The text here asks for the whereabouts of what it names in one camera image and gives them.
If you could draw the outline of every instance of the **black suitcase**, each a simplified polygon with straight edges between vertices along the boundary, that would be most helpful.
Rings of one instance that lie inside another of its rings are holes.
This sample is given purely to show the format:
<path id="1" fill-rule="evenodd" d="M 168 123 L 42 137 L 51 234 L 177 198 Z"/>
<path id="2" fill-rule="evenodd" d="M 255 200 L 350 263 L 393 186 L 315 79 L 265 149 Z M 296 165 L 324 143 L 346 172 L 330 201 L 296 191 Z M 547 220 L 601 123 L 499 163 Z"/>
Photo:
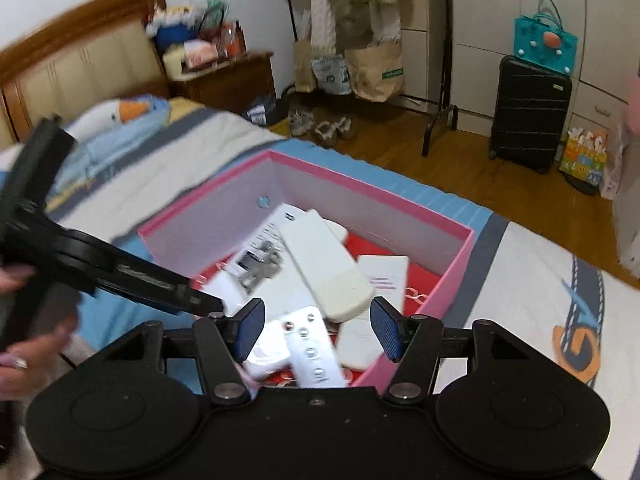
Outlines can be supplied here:
<path id="1" fill-rule="evenodd" d="M 500 62 L 489 158 L 548 171 L 556 157 L 571 98 L 571 78 L 515 56 Z"/>

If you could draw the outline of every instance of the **bed headboard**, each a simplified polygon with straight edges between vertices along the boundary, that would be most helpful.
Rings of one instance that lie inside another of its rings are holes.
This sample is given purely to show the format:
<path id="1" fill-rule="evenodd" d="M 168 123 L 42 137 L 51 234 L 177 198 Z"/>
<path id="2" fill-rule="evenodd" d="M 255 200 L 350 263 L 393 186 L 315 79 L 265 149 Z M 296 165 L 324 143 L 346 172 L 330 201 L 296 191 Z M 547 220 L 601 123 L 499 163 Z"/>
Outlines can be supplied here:
<path id="1" fill-rule="evenodd" d="M 168 97 L 142 21 L 165 0 L 93 0 L 0 51 L 0 149 L 26 140 L 42 117 L 71 121 L 104 99 Z"/>

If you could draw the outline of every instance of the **teal handbag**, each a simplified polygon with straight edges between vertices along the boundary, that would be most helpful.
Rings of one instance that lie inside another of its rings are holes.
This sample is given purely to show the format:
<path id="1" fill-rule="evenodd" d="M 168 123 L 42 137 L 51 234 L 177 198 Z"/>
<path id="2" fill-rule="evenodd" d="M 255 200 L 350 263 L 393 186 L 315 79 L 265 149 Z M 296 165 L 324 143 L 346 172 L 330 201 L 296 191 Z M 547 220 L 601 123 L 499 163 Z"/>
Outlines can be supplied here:
<path id="1" fill-rule="evenodd" d="M 562 19 L 553 0 L 549 2 L 556 15 L 542 12 L 544 1 L 538 2 L 538 12 L 533 16 L 520 16 L 514 20 L 513 55 L 561 74 L 571 75 L 574 71 L 578 38 L 562 28 Z"/>

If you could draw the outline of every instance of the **shoe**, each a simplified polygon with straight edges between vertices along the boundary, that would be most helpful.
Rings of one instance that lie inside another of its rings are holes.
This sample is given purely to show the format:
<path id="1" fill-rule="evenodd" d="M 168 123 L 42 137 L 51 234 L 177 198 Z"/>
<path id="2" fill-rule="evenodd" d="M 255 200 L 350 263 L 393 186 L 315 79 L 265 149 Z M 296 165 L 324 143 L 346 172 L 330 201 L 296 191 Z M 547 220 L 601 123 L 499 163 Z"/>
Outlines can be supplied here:
<path id="1" fill-rule="evenodd" d="M 333 148 L 338 142 L 335 124 L 331 124 L 329 121 L 322 121 L 316 126 L 314 137 L 323 148 Z"/>
<path id="2" fill-rule="evenodd" d="M 338 137 L 345 140 L 351 140 L 356 136 L 355 130 L 351 129 L 351 119 L 348 117 L 341 117 L 340 120 L 335 123 Z"/>
<path id="3" fill-rule="evenodd" d="M 291 137 L 304 137 L 314 126 L 314 115 L 306 110 L 289 110 L 289 133 Z"/>

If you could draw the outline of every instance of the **drawer handle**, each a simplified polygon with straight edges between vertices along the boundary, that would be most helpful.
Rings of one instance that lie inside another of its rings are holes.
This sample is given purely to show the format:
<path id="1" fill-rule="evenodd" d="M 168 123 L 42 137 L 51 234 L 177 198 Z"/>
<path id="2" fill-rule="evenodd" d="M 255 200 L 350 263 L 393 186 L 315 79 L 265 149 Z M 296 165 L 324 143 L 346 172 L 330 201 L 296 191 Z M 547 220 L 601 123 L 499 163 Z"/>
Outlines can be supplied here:
<path id="1" fill-rule="evenodd" d="M 602 108 L 598 108 L 598 105 L 595 105 L 594 108 L 596 108 L 597 114 L 604 115 L 606 118 L 611 117 L 611 112 L 609 112 L 608 110 L 603 110 Z"/>

